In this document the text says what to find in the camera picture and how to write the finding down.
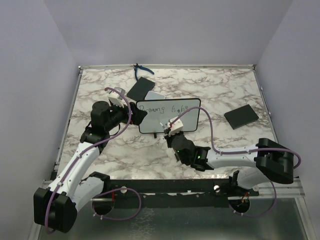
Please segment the small whiteboard black frame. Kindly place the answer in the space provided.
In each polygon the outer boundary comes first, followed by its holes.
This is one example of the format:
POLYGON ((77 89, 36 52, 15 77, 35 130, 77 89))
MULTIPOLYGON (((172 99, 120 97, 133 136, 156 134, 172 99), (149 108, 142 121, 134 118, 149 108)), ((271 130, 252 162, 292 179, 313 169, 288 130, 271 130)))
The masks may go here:
POLYGON ((161 134, 164 129, 160 122, 166 125, 170 119, 175 118, 193 107, 200 107, 199 98, 176 98, 162 100, 138 101, 136 106, 147 112, 147 116, 139 125, 141 134, 161 134))

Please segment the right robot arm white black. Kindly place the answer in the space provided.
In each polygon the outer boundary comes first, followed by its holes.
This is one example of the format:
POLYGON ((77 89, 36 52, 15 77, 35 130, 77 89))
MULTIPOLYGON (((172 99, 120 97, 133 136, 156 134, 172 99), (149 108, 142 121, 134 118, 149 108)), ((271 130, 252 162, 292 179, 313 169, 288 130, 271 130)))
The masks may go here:
POLYGON ((229 184, 236 196, 262 183, 290 185, 294 181, 294 153, 268 138, 260 138, 257 144, 247 147, 218 150, 196 146, 183 131, 171 133, 169 128, 164 130, 164 139, 178 161, 197 171, 247 167, 229 184))

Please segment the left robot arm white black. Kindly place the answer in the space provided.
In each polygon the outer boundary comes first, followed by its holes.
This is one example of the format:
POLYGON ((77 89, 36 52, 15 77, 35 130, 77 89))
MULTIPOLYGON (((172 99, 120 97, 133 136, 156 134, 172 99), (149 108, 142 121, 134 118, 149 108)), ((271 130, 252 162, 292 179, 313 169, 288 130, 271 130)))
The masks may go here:
POLYGON ((93 172, 84 177, 90 165, 100 156, 109 140, 110 131, 121 123, 139 126, 147 112, 136 104, 118 106, 106 101, 95 102, 91 120, 81 135, 80 143, 69 163, 48 187, 38 188, 33 196, 35 223, 48 234, 67 233, 73 227, 78 212, 93 198, 114 197, 109 175, 93 172))

